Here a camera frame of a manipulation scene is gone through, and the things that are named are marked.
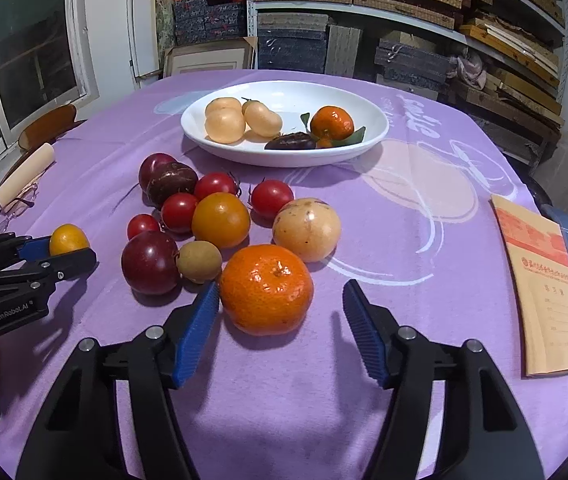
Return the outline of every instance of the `picture frame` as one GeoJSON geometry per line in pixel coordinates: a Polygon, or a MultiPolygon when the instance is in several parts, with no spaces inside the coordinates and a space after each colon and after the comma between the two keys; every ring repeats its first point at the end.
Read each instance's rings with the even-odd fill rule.
{"type": "Polygon", "coordinates": [[[256,40],[257,38],[237,38],[175,46],[166,51],[163,76],[204,70],[254,68],[256,40]]]}

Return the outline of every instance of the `dark purple fruit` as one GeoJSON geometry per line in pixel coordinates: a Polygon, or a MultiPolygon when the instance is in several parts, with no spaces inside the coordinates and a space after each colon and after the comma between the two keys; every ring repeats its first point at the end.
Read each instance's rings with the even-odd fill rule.
{"type": "Polygon", "coordinates": [[[179,283],[175,241],[160,231],[144,231],[131,238],[122,252],[126,283],[142,294],[166,294],[179,283]]]}
{"type": "Polygon", "coordinates": [[[175,193],[192,194],[197,180],[197,173],[192,168],[181,162],[171,162],[157,170],[148,183],[146,194],[149,200],[161,209],[165,200],[175,193]]]}
{"type": "Polygon", "coordinates": [[[265,150],[314,150],[315,141],[309,134],[295,132],[277,137],[266,143],[265,150]]]}
{"type": "Polygon", "coordinates": [[[170,164],[171,162],[175,162],[175,158],[171,155],[167,155],[166,153],[154,153],[153,155],[148,155],[139,167],[138,180],[139,186],[142,190],[146,191],[148,183],[151,182],[151,179],[158,168],[165,164],[170,164]]]}

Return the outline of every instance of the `metal screw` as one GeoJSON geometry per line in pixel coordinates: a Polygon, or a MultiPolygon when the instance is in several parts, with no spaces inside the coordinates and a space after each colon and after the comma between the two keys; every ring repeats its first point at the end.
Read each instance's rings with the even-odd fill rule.
{"type": "Polygon", "coordinates": [[[406,339],[406,341],[410,341],[417,337],[417,332],[415,332],[415,329],[411,326],[400,326],[397,335],[402,339],[406,339]]]}
{"type": "Polygon", "coordinates": [[[82,352],[90,352],[91,350],[93,350],[94,346],[95,346],[95,341],[90,337],[87,337],[80,341],[80,344],[77,345],[77,348],[80,349],[80,351],[82,352]]]}
{"type": "Polygon", "coordinates": [[[483,350],[483,344],[477,341],[477,339],[468,339],[468,341],[466,341],[466,348],[471,352],[478,354],[483,350]]]}
{"type": "Polygon", "coordinates": [[[150,326],[146,329],[146,337],[149,339],[159,339],[163,336],[163,328],[161,326],[150,326]]]}

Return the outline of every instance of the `mandarin orange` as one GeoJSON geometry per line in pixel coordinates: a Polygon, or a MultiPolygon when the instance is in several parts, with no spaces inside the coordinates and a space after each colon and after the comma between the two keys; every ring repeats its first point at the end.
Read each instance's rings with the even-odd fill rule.
{"type": "Polygon", "coordinates": [[[344,140],[354,131],[355,123],[348,112],[337,106],[321,107],[311,119],[311,133],[320,139],[344,140]]]}
{"type": "Polygon", "coordinates": [[[313,300],[313,280],[303,261],[277,245],[237,251],[219,281],[222,305],[237,328],[251,335],[291,332],[313,300]]]}

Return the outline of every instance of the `dark red tomato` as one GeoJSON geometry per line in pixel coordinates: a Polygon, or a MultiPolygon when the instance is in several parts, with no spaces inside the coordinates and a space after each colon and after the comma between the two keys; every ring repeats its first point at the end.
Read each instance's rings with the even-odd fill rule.
{"type": "Polygon", "coordinates": [[[189,233],[197,199],[190,193],[175,193],[161,206],[161,221],[174,233],[189,233]]]}
{"type": "Polygon", "coordinates": [[[139,167],[138,181],[142,191],[146,192],[148,183],[153,178],[158,168],[170,162],[176,162],[175,158],[166,153],[154,153],[148,155],[139,167]]]}
{"type": "Polygon", "coordinates": [[[126,283],[142,294],[166,294],[179,283],[175,264],[177,245],[166,233],[147,231],[130,240],[122,251],[126,283]]]}
{"type": "Polygon", "coordinates": [[[126,228],[126,236],[128,239],[143,233],[144,231],[160,231],[160,222],[155,220],[150,215],[141,214],[135,215],[130,219],[128,227],[126,228]]]}
{"type": "Polygon", "coordinates": [[[266,220],[274,220],[279,210],[294,199],[293,190],[280,180],[264,180],[251,192],[251,206],[266,220]]]}
{"type": "Polygon", "coordinates": [[[197,200],[203,200],[213,193],[230,193],[237,195],[237,181],[228,173],[208,173],[195,184],[197,200]]]}

